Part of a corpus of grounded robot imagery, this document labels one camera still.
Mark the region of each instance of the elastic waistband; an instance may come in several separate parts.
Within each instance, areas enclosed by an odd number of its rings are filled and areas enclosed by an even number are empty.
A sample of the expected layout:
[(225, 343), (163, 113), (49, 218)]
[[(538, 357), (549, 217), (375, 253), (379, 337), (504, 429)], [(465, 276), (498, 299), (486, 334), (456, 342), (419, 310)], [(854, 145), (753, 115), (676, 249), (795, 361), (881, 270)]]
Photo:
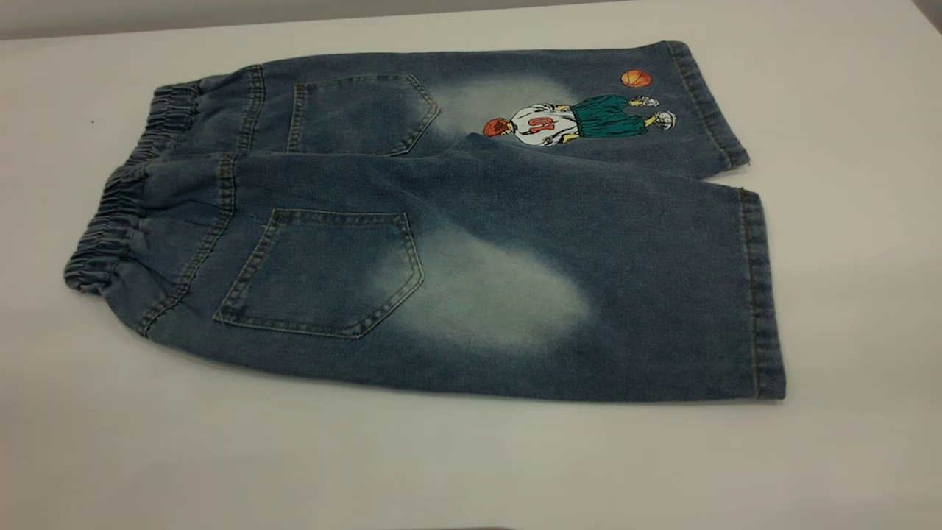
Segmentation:
[(196, 114), (197, 83), (154, 91), (147, 127), (131, 157), (105, 183), (102, 201), (65, 268), (65, 283), (83, 292), (100, 293), (127, 255), (128, 241), (143, 216), (147, 162), (173, 146)]

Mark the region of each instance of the blue denim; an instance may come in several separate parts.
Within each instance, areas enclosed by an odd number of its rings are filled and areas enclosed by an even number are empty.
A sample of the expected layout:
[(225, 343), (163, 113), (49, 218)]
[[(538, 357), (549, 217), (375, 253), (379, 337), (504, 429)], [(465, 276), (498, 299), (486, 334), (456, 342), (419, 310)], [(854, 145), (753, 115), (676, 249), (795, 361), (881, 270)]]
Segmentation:
[[(585, 134), (609, 94), (644, 134)], [(746, 162), (680, 42), (276, 61), (156, 91), (65, 278), (272, 373), (781, 399), (762, 206), (702, 180)]]

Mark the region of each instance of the pocket stitching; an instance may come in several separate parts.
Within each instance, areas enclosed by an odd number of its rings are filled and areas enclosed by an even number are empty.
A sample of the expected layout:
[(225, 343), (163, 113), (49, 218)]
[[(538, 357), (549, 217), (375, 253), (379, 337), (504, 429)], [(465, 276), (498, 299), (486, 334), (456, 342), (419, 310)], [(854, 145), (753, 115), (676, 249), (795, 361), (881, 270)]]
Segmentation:
[[(359, 220), (357, 224), (349, 224), (344, 220)], [(399, 229), (399, 234), (404, 243), (406, 256), (409, 260), (409, 266), (412, 274), (405, 283), (389, 296), (382, 304), (371, 310), (362, 319), (356, 323), (341, 327), (332, 332), (329, 328), (309, 323), (297, 323), (279, 319), (265, 319), (258, 317), (240, 317), (234, 314), (245, 302), (243, 297), (245, 288), (252, 282), (254, 277), (261, 271), (262, 265), (271, 254), (278, 235), (284, 226), (292, 222), (309, 222), (317, 224), (339, 224), (350, 226), (371, 226), (381, 224), (392, 224)], [(271, 211), (271, 217), (268, 221), (262, 237), (259, 239), (252, 254), (246, 261), (242, 270), (239, 272), (235, 283), (229, 289), (222, 303), (219, 305), (213, 320), (221, 323), (230, 323), (243, 327), (258, 329), (268, 329), (273, 331), (282, 331), (288, 333), (303, 333), (308, 335), (318, 335), (325, 337), (335, 337), (339, 339), (359, 339), (366, 335), (370, 330), (376, 327), (389, 316), (397, 307), (399, 307), (409, 296), (418, 289), (425, 279), (425, 273), (422, 264), (418, 259), (418, 253), (415, 250), (415, 241), (412, 236), (412, 230), (409, 227), (408, 217), (402, 213), (342, 213), (321, 210), (275, 208)]]
[(398, 141), (399, 147), (392, 147), (387, 151), (374, 151), (372, 153), (364, 153), (366, 155), (376, 155), (384, 157), (393, 157), (395, 155), (402, 155), (408, 153), (415, 146), (415, 143), (421, 138), (422, 134), (425, 133), (425, 130), (429, 128), (432, 120), (438, 116), (441, 109), (438, 107), (438, 103), (431, 97), (431, 94), (428, 90), (422, 85), (422, 83), (412, 74), (387, 74), (387, 75), (356, 75), (352, 77), (341, 77), (338, 79), (328, 79), (326, 81), (318, 81), (316, 83), (295, 83), (295, 101), (294, 108), (291, 113), (291, 128), (288, 133), (288, 153), (297, 153), (300, 152), (300, 141), (303, 134), (304, 121), (307, 115), (307, 104), (308, 104), (308, 91), (317, 90), (324, 87), (332, 87), (337, 85), (343, 85), (345, 83), (356, 83), (362, 81), (379, 81), (379, 80), (396, 80), (396, 81), (405, 81), (422, 97), (422, 99), (429, 105), (429, 110), (426, 111), (425, 116), (419, 121), (418, 125), (409, 132), (406, 137)]

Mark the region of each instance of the white sneaker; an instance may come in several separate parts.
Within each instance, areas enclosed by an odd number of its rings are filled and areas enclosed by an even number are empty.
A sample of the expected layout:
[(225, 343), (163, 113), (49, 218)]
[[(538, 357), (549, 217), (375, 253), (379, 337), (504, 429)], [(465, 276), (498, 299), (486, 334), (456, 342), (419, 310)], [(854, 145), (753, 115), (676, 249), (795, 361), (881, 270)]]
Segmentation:
[(657, 99), (646, 95), (635, 96), (631, 98), (631, 101), (637, 103), (635, 107), (657, 107), (660, 105)]
[(654, 124), (665, 131), (674, 128), (674, 125), (677, 123), (677, 117), (673, 112), (668, 110), (655, 114), (655, 118)]

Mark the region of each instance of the white jersey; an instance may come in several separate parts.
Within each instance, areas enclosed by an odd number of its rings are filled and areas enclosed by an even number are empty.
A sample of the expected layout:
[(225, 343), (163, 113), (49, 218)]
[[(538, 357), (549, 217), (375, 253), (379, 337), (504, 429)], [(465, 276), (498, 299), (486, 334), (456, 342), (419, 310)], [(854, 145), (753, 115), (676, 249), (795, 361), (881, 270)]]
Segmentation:
[(523, 143), (549, 146), (562, 141), (567, 134), (578, 134), (576, 116), (570, 109), (556, 109), (548, 103), (521, 108), (511, 118), (513, 134)]

